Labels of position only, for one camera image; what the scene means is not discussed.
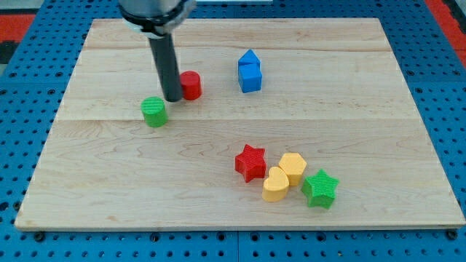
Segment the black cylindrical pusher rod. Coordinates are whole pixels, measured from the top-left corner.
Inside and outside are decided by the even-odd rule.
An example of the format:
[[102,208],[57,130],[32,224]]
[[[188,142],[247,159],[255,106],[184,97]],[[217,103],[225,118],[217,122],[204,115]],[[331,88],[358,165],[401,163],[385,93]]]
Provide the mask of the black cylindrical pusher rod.
[[168,34],[161,39],[150,39],[149,44],[164,98],[168,102],[178,102],[183,98],[183,89],[173,37]]

